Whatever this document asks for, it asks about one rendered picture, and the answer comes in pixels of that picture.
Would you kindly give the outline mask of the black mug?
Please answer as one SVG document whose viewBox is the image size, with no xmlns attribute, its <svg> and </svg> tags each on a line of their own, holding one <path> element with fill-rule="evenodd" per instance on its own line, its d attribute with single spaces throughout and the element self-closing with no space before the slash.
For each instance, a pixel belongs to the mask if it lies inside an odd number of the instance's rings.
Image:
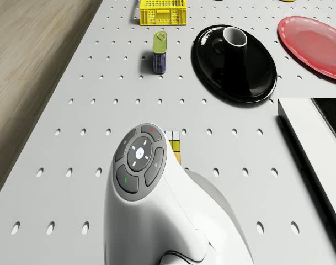
<svg viewBox="0 0 336 265">
<path fill-rule="evenodd" d="M 239 97 L 252 95 L 246 76 L 247 41 L 247 36 L 242 30 L 231 26 L 224 28 L 223 68 L 217 68 L 212 74 L 213 81 L 219 82 L 223 91 Z"/>
</svg>

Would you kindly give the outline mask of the puzzle cube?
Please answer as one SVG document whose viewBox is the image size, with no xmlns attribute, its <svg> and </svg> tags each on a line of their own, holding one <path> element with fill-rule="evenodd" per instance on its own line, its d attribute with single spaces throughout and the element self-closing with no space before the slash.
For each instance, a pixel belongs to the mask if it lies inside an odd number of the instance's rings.
<svg viewBox="0 0 336 265">
<path fill-rule="evenodd" d="M 181 165 L 181 146 L 180 146 L 180 132 L 164 130 L 164 137 L 167 144 L 167 163 L 171 163 L 173 157 Z"/>
</svg>

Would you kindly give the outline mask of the black plate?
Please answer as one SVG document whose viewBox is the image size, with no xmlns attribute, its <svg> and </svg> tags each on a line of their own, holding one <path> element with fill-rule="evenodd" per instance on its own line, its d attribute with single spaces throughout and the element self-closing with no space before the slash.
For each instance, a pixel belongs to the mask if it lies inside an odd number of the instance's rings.
<svg viewBox="0 0 336 265">
<path fill-rule="evenodd" d="M 193 65 L 196 75 L 206 87 L 215 93 L 242 103 L 261 102 L 272 94 L 276 86 L 277 71 L 275 62 L 266 47 L 252 34 L 242 30 L 247 36 L 246 76 L 250 97 L 239 97 L 226 93 L 220 83 L 212 79 L 217 68 L 223 68 L 224 47 L 223 30 L 231 25 L 218 24 L 208 26 L 197 35 L 193 44 Z"/>
</svg>

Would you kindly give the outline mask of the flat-sided can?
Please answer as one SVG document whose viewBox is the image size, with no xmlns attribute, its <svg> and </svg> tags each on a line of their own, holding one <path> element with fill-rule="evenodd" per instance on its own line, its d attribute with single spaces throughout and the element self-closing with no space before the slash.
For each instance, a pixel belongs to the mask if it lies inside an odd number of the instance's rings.
<svg viewBox="0 0 336 265">
<path fill-rule="evenodd" d="M 163 74 L 166 71 L 167 33 L 157 31 L 153 37 L 153 70 Z"/>
</svg>

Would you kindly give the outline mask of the yellow basket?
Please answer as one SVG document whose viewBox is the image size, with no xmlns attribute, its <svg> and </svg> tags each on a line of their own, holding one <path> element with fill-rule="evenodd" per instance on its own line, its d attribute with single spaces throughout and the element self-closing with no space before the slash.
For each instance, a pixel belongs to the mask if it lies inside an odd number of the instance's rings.
<svg viewBox="0 0 336 265">
<path fill-rule="evenodd" d="M 186 25 L 186 0 L 141 0 L 140 25 Z"/>
</svg>

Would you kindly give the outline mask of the black stove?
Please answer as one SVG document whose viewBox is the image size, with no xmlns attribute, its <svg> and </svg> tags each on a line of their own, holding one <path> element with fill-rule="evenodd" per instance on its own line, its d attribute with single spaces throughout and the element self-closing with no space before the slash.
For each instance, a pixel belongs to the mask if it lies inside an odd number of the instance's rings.
<svg viewBox="0 0 336 265">
<path fill-rule="evenodd" d="M 308 181 L 336 240 L 336 98 L 280 98 L 278 113 L 310 171 Z"/>
</svg>

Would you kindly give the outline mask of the red plate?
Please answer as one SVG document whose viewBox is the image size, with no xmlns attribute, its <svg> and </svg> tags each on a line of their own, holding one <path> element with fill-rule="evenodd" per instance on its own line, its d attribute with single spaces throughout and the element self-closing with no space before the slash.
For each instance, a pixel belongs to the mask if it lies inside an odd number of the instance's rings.
<svg viewBox="0 0 336 265">
<path fill-rule="evenodd" d="M 278 24 L 285 46 L 312 69 L 336 80 L 336 29 L 315 19 L 291 16 Z"/>
</svg>

